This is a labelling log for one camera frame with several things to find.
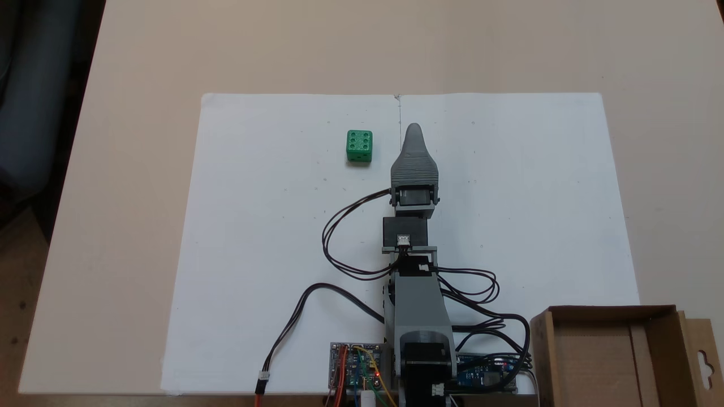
table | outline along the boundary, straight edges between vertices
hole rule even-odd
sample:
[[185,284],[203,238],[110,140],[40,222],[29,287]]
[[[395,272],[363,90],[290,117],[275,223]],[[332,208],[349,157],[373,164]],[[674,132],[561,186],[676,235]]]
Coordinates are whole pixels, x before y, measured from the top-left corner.
[[109,0],[23,393],[160,393],[201,95],[600,92],[642,303],[724,348],[713,0]]

blue circuit board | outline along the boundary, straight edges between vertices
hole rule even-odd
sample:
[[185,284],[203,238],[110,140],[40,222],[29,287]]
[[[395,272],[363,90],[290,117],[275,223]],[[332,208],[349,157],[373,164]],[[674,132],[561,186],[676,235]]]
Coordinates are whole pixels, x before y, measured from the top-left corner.
[[[464,364],[479,358],[480,354],[458,353],[458,364]],[[489,366],[476,366],[472,369],[458,372],[458,385],[463,387],[484,388],[500,383],[508,373],[513,370],[513,365],[506,361],[497,361]],[[518,389],[515,379],[505,386],[504,392],[515,392]]]

white poster board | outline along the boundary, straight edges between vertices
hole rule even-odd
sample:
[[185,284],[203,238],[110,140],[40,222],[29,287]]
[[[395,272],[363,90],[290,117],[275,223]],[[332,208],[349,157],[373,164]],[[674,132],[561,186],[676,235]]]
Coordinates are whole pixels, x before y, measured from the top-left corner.
[[[252,393],[272,343],[315,282],[342,286],[382,311],[382,281],[355,281],[332,267],[321,230],[342,207],[390,186],[411,122],[422,126],[440,173],[430,244],[441,266],[497,273],[502,292],[491,310],[530,319],[551,305],[639,303],[597,93],[208,94],[161,388]],[[347,162],[351,129],[374,134],[369,165]],[[337,228],[330,250],[362,269],[385,266],[382,217],[392,213],[386,198],[366,204]],[[453,323],[482,320],[447,304]],[[326,393],[329,343],[378,343],[383,332],[344,298],[315,292],[272,360],[266,391]],[[522,343],[519,324],[504,332]],[[464,350],[508,348],[478,338]],[[529,383],[519,385],[532,393]]]

red wire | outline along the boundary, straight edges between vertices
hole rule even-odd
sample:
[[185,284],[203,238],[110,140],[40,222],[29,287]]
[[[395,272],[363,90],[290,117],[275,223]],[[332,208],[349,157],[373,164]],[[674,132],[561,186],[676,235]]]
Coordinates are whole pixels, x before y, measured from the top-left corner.
[[337,394],[334,398],[334,407],[340,407],[340,403],[342,402],[342,393],[345,391],[345,370],[347,368],[347,346],[344,345],[345,349],[340,354],[340,358],[342,358],[340,362],[340,386],[337,389]]

brown cardboard box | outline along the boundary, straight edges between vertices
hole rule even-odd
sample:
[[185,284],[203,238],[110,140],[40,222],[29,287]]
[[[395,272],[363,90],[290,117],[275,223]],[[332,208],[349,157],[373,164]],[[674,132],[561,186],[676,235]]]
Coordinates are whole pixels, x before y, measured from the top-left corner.
[[675,306],[552,306],[531,340],[542,407],[724,406],[711,322]]

